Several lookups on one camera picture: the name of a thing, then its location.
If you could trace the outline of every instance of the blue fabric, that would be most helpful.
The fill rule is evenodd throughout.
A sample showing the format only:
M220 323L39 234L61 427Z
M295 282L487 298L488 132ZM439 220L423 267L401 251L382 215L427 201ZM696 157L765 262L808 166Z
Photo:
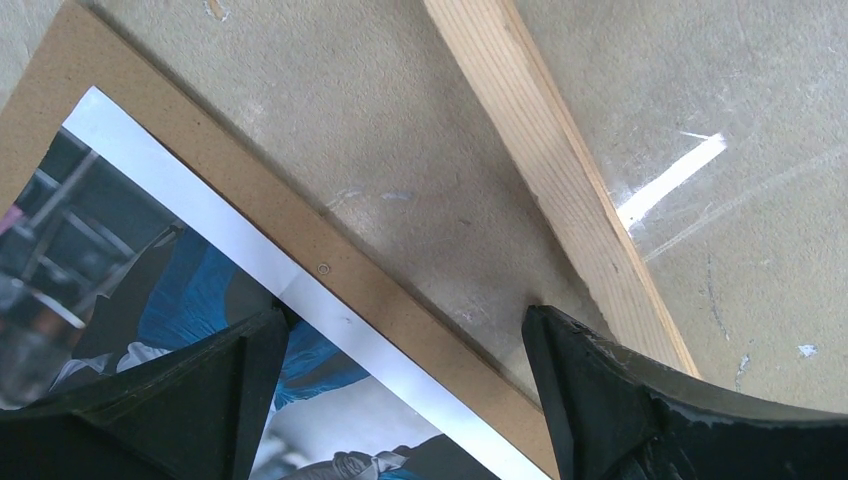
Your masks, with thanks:
M424 477L421 477L415 473L410 472L409 470L405 470L403 468L399 468L397 470L392 470L390 472L384 472L380 474L379 480L426 480Z
M173 351L227 328L225 297L237 269L197 232L186 229L141 314L138 341ZM332 367L327 371L306 379L330 360ZM334 343L301 321L289 333L274 405L279 410L367 376Z
M319 381L313 380L297 387L291 385L293 381L301 380L329 360L333 360L332 369L323 372ZM318 333L312 325L299 322L289 332L289 344L283 361L282 375L274 394L274 406L279 410L290 403L308 400L324 392L358 382L367 376L368 372L364 368Z
M138 340L179 350L227 328L224 297L237 268L187 228L141 313Z

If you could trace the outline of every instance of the photo print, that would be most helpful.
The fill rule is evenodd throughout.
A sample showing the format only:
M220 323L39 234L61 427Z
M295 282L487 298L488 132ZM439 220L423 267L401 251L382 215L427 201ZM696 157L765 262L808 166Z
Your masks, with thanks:
M269 308L290 333L251 479L548 478L96 88L0 218L0 408Z

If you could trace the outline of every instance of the black plastic piece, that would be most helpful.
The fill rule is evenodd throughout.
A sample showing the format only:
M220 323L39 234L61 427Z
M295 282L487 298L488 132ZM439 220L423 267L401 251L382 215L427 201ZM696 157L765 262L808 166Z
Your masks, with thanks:
M523 335L563 479L848 478L848 416L707 384L553 307Z
M166 233L170 231L176 229L169 228ZM73 358L95 358L105 353L123 352L135 341L138 319L171 259L174 243L171 241L145 249L109 297L97 296L85 335L74 346Z
M0 412L0 478L246 479L285 356L282 312Z

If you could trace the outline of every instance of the brown cardboard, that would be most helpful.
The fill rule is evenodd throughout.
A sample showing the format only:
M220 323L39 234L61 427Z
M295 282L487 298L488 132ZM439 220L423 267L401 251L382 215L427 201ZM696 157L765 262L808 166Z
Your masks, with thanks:
M97 86L421 368L547 474L542 413L83 7L68 2L0 114L0 207ZM320 275L319 265L329 267Z

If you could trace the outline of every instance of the concrete floor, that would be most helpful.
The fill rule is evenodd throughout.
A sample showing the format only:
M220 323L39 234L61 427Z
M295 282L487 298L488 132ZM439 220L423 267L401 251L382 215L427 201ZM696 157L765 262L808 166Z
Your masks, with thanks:
M59 3L0 9L0 105ZM606 330L420 1L85 3L524 391L528 303ZM517 3L616 202L727 138L631 229L706 379L848 412L842 4Z

